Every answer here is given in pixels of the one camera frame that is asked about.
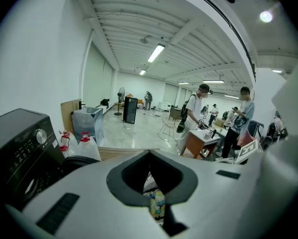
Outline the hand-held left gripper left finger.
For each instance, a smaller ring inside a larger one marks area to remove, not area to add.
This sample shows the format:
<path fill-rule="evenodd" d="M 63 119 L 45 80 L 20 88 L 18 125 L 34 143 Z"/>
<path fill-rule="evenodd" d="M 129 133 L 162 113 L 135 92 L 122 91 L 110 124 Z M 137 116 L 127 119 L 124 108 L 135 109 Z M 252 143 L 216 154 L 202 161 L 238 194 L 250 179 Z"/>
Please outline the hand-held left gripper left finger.
<path fill-rule="evenodd" d="M 31 239 L 159 239 L 149 200 L 129 188 L 122 170 L 143 153 L 81 167 L 40 193 L 22 211 L 6 205 Z"/>

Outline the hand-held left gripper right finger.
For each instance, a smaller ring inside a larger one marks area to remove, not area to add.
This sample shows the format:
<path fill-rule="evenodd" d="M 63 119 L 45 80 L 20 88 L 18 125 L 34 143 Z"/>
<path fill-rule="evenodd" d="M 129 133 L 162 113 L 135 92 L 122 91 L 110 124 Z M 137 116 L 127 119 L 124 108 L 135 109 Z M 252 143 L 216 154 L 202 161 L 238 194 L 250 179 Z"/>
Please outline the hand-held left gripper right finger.
<path fill-rule="evenodd" d="M 151 239 L 298 239 L 298 143 L 254 152 L 244 165 L 167 156 L 195 175 L 166 196 Z"/>

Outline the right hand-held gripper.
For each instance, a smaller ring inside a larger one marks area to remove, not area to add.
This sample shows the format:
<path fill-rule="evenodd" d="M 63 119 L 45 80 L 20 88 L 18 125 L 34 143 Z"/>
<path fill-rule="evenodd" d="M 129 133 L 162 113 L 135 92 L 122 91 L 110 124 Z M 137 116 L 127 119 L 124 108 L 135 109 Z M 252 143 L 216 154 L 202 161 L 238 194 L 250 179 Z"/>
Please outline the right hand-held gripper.
<path fill-rule="evenodd" d="M 249 159 L 249 157 L 258 152 L 262 152 L 262 148 L 260 146 L 260 143 L 258 140 L 253 140 L 249 144 L 243 146 L 234 157 L 230 158 L 216 158 L 215 162 L 224 162 L 229 164 L 242 164 L 246 160 Z"/>

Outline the pastel multicolour clothes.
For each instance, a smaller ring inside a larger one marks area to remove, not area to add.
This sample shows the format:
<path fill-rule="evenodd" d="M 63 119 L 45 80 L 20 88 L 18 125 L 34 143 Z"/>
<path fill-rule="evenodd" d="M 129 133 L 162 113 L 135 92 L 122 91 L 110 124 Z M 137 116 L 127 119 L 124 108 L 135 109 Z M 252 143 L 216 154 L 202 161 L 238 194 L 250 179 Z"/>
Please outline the pastel multicolour clothes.
<path fill-rule="evenodd" d="M 148 173 L 143 187 L 143 195 L 150 200 L 149 211 L 152 217 L 162 223 L 165 216 L 165 196 L 159 189 L 151 172 Z"/>

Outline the black washing machine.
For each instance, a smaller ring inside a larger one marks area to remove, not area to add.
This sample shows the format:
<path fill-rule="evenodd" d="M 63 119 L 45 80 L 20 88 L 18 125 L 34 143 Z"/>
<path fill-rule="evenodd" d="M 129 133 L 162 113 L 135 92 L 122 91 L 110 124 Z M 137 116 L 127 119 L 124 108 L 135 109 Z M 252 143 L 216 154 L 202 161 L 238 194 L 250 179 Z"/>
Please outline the black washing machine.
<path fill-rule="evenodd" d="M 38 129 L 47 133 L 44 144 L 36 140 Z M 48 115 L 16 109 L 0 116 L 0 202 L 22 211 L 66 176 L 64 159 Z"/>

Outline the round black washer door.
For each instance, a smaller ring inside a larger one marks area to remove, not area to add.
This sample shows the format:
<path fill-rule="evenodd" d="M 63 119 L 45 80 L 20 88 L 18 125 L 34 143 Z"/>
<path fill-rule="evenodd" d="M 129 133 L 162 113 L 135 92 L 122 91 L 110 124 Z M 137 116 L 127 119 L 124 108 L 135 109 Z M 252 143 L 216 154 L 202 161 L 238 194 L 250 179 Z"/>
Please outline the round black washer door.
<path fill-rule="evenodd" d="M 96 160 L 93 158 L 74 155 L 74 156 L 69 156 L 64 159 L 64 161 L 61 165 L 61 169 L 62 169 L 64 175 L 68 175 L 71 172 L 73 172 L 83 166 L 98 163 L 98 162 L 99 162 L 99 160 Z"/>

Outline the small grey metal part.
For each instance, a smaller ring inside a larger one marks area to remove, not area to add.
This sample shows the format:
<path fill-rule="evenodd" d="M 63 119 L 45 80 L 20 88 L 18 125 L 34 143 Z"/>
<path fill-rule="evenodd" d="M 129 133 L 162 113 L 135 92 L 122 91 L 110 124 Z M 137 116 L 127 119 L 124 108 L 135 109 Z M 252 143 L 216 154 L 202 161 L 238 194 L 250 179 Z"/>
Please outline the small grey metal part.
<path fill-rule="evenodd" d="M 38 129 L 35 131 L 35 137 L 39 144 L 44 144 L 47 140 L 47 133 L 43 129 Z"/>

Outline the wooden slat platform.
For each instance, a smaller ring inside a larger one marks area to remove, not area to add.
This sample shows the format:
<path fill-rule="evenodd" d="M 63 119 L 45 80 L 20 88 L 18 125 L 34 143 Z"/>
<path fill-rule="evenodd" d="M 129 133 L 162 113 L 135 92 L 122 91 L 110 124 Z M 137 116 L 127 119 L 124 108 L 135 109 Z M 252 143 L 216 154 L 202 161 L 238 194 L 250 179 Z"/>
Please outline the wooden slat platform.
<path fill-rule="evenodd" d="M 145 150 L 160 150 L 160 148 L 110 148 L 110 147 L 98 147 L 101 160 L 109 160 L 112 158 L 120 157 L 127 154 L 139 154 Z"/>

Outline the plastic wrapped grey cabinet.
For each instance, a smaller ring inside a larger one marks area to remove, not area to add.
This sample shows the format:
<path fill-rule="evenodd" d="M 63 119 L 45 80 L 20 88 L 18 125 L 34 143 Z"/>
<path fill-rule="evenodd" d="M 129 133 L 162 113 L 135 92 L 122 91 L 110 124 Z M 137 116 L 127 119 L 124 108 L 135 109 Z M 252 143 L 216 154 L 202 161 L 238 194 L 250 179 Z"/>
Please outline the plastic wrapped grey cabinet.
<path fill-rule="evenodd" d="M 72 113 L 74 136 L 81 140 L 83 133 L 88 133 L 100 146 L 104 138 L 103 110 L 101 108 L 85 107 Z"/>

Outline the brown wooden desk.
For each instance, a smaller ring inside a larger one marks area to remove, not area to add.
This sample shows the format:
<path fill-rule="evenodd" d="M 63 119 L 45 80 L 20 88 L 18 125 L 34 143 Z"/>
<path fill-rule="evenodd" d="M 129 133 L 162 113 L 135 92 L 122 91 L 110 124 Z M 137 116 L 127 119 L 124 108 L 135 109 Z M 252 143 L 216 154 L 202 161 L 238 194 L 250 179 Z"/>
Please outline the brown wooden desk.
<path fill-rule="evenodd" d="M 169 118 L 172 118 L 173 120 L 181 120 L 182 119 L 181 111 L 182 111 L 181 108 L 176 106 L 171 106 Z"/>

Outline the long white low bench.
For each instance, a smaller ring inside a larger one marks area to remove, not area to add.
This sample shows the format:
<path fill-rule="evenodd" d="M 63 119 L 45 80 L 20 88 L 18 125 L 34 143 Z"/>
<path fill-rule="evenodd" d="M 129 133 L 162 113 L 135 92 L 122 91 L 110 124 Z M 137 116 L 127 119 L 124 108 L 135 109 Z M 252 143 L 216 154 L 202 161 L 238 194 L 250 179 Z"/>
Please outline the long white low bench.
<path fill-rule="evenodd" d="M 114 103 L 109 103 L 108 106 L 105 105 L 99 105 L 98 108 L 102 109 L 103 113 L 106 113 L 109 109 L 111 109 L 114 106 Z"/>

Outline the black glass door fridge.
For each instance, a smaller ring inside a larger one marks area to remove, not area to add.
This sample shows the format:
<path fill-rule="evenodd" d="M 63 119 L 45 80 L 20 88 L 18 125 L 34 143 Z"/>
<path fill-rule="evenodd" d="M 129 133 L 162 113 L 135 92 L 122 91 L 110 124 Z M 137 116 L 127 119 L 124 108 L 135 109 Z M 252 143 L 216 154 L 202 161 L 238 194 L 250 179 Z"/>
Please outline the black glass door fridge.
<path fill-rule="evenodd" d="M 125 97 L 124 110 L 123 110 L 123 121 L 126 123 L 134 124 L 136 111 L 137 111 L 138 100 L 133 97 Z"/>

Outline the white low cabinet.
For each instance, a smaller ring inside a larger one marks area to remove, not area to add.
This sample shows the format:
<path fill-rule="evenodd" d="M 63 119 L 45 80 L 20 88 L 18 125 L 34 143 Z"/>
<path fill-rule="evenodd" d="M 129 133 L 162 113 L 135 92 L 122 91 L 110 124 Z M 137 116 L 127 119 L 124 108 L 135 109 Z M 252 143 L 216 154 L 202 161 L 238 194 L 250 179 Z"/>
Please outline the white low cabinet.
<path fill-rule="evenodd" d="M 157 109 L 160 111 L 169 112 L 171 109 L 171 104 L 167 102 L 159 102 L 157 105 Z"/>

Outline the black pedestal fan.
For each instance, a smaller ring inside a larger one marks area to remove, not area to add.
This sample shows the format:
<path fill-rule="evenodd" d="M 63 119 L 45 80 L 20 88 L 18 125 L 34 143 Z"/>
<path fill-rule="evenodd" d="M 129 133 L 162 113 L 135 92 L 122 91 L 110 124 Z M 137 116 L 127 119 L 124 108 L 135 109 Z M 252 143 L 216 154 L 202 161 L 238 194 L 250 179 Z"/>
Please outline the black pedestal fan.
<path fill-rule="evenodd" d="M 122 103 L 124 103 L 125 99 L 125 88 L 121 87 L 119 91 L 117 92 L 117 97 L 118 97 L 118 103 L 117 103 L 117 112 L 114 113 L 115 116 L 121 116 L 122 113 L 120 111 L 120 108 L 122 106 Z"/>

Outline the black ceiling rail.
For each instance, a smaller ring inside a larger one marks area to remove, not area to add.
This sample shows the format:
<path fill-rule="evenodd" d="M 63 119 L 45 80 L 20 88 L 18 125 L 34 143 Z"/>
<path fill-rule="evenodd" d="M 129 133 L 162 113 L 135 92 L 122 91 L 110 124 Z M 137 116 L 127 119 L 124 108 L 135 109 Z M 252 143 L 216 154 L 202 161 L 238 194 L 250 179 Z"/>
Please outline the black ceiling rail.
<path fill-rule="evenodd" d="M 250 40 L 250 37 L 243 26 L 241 20 L 238 18 L 237 14 L 233 11 L 231 7 L 231 3 L 229 3 L 227 0 L 204 0 L 206 3 L 208 3 L 214 10 L 217 11 L 218 14 L 223 17 L 223 19 L 227 22 L 231 30 L 234 32 L 235 36 L 239 40 L 245 55 L 247 57 L 246 64 L 250 66 L 251 68 L 251 77 L 256 80 L 256 72 L 255 72 L 255 66 L 253 64 L 253 61 L 251 59 L 251 56 L 249 54 L 249 51 L 251 51 L 252 55 L 256 55 L 257 51 L 254 51 L 254 45 L 252 41 Z"/>

